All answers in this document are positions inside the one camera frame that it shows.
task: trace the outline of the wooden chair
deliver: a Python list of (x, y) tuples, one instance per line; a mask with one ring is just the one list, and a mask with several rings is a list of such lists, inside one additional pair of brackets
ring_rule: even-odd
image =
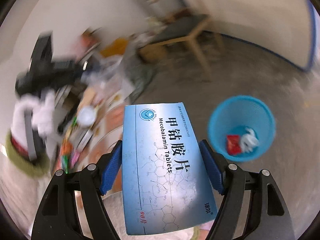
[[(147, 0), (148, 3), (153, 4), (159, 0)], [(181, 18), (176, 19), (176, 15), (182, 15)], [(167, 27), (149, 43), (153, 46), (162, 46), (170, 43), (185, 42), (190, 50), (195, 54), (199, 63), (201, 64), (206, 77), (211, 79), (211, 71), (209, 63), (203, 54), (196, 38), (209, 25), (213, 24), (211, 17), (208, 14), (199, 14), (184, 16), (182, 11), (177, 14), (171, 14), (165, 18), (168, 23)], [(214, 33), (215, 40), (219, 47), (221, 54), (224, 53), (224, 45), (219, 33)]]

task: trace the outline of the chair leg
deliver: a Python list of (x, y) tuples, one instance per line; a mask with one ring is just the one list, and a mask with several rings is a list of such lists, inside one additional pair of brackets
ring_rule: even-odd
[(215, 25), (213, 20), (211, 20), (211, 26), (212, 26), (213, 35), (214, 35), (214, 38), (215, 38), (215, 40), (217, 42), (217, 45), (219, 47), (220, 53), (221, 53), (221, 55), (223, 55), (226, 52), (226, 49), (224, 47), (224, 43), (223, 43), (223, 40), (222, 40), (222, 35), (220, 33), (217, 33), (217, 27), (216, 27), (216, 25)]
[(212, 75), (210, 71), (210, 66), (208, 64), (207, 59), (205, 58), (205, 55), (203, 54), (198, 42), (196, 41), (196, 38), (190, 38), (188, 40), (188, 44), (190, 46), (190, 49), (193, 51), (193, 53), (196, 55), (198, 61), (200, 62), (205, 74), (206, 78), (209, 79), (209, 81), (212, 80)]
[(161, 45), (161, 49), (163, 51), (165, 51), (165, 53), (163, 54), (164, 57), (163, 59), (166, 60), (166, 65), (169, 69), (169, 71), (175, 75), (175, 76), (179, 76), (178, 71), (176, 70), (175, 66), (174, 66), (174, 59), (172, 58), (172, 56), (170, 55), (170, 53), (168, 52), (168, 49), (165, 47), (165, 45)]

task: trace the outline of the blue tape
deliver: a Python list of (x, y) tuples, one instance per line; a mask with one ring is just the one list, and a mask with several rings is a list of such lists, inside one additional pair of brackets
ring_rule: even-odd
[(122, 163), (122, 143), (119, 144), (118, 148), (114, 150), (115, 152), (111, 157), (109, 164), (102, 173), (100, 192), (103, 195), (105, 195), (108, 190), (111, 190)]
[(313, 60), (315, 58), (316, 54), (316, 36), (317, 36), (317, 27), (316, 27), (316, 15), (315, 15), (315, 8), (313, 7), (310, 0), (307, 0), (307, 5), (310, 13), (310, 54), (309, 54), (309, 60), (308, 64), (305, 68), (305, 71), (309, 71), (313, 67)]
[(205, 146), (203, 141), (199, 142), (199, 149), (202, 154), (204, 166), (207, 170), (212, 187), (217, 190), (219, 194), (222, 194), (224, 192), (222, 173), (220, 172), (217, 164), (210, 154), (209, 149)]

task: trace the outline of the concrete floor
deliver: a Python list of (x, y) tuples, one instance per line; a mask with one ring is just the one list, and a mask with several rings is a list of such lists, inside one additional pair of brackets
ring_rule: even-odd
[[(262, 157), (239, 165), (248, 171), (271, 172), (298, 238), (320, 209), (320, 71), (303, 73), (261, 48), (231, 38), (224, 38), (227, 52), (219, 60), (211, 34), (201, 40), (211, 63), (212, 82), (203, 82), (193, 55), (174, 45), (170, 47), (172, 64), (168, 60), (158, 64), (157, 75), (136, 104), (183, 102), (201, 140), (208, 139), (209, 117), (223, 100), (243, 94), (264, 101), (276, 119), (276, 138)], [(242, 234), (249, 196), (248, 192), (235, 236)], [(220, 206), (222, 197), (216, 194), (216, 200)]]

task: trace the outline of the trash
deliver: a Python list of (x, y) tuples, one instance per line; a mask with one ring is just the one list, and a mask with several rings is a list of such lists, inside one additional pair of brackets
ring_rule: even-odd
[(78, 113), (83, 107), (90, 106), (96, 95), (96, 90), (92, 87), (88, 87), (83, 93), (81, 102), (78, 106)]
[(81, 127), (91, 127), (97, 118), (97, 113), (92, 106), (84, 106), (77, 115), (77, 123)]
[(70, 48), (69, 53), (76, 57), (76, 62), (81, 61), (81, 59), (100, 44), (99, 38), (94, 34), (95, 31), (87, 29), (76, 39)]
[(125, 38), (118, 38), (114, 40), (110, 45), (106, 46), (100, 51), (103, 57), (110, 57), (113, 55), (123, 55), (125, 48), (127, 47), (129, 41)]
[(167, 27), (165, 24), (160, 22), (157, 17), (154, 16), (147, 17), (146, 21), (149, 25), (150, 31), (154, 34), (159, 34)]
[(83, 74), (81, 82), (87, 84), (96, 92), (93, 104), (96, 105), (105, 98), (110, 98), (119, 90), (128, 97), (135, 89), (124, 74), (121, 66), (122, 56), (115, 55), (100, 61), (101, 70)]
[(60, 147), (59, 159), (60, 159), (60, 169), (63, 169), (65, 173), (69, 173), (69, 157), (73, 150), (72, 144), (68, 140), (63, 140)]
[(256, 135), (253, 129), (246, 128), (247, 132), (240, 139), (240, 147), (243, 153), (252, 152), (253, 149), (259, 146), (259, 141), (256, 138)]
[(230, 155), (240, 154), (241, 148), (239, 145), (240, 136), (239, 135), (227, 135), (227, 152)]
[(73, 150), (72, 151), (72, 154), (71, 154), (71, 157), (70, 157), (70, 168), (73, 169), (75, 164), (77, 163), (79, 157), (80, 157), (80, 153), (78, 150)]

